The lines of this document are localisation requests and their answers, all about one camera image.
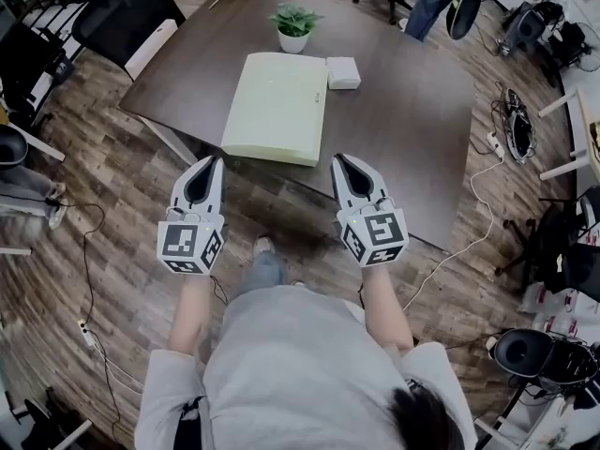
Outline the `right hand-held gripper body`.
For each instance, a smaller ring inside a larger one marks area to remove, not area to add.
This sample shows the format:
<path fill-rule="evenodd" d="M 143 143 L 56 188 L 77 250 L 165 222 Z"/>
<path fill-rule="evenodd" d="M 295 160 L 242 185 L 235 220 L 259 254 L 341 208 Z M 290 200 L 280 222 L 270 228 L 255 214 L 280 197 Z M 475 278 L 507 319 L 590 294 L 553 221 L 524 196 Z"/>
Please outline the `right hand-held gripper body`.
<path fill-rule="evenodd" d="M 404 213 L 391 197 L 337 212 L 340 239 L 360 267 L 396 261 L 407 247 Z"/>

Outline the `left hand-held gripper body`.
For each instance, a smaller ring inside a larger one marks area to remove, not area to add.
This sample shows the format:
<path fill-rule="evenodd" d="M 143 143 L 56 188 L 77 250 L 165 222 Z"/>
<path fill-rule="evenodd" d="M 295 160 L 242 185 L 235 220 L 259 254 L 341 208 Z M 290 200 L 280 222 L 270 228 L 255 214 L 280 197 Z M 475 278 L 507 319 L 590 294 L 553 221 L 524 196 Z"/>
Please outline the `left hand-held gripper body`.
<path fill-rule="evenodd" d="M 208 276 L 224 247 L 220 206 L 220 198 L 199 204 L 175 198 L 158 223 L 158 260 L 175 274 Z"/>

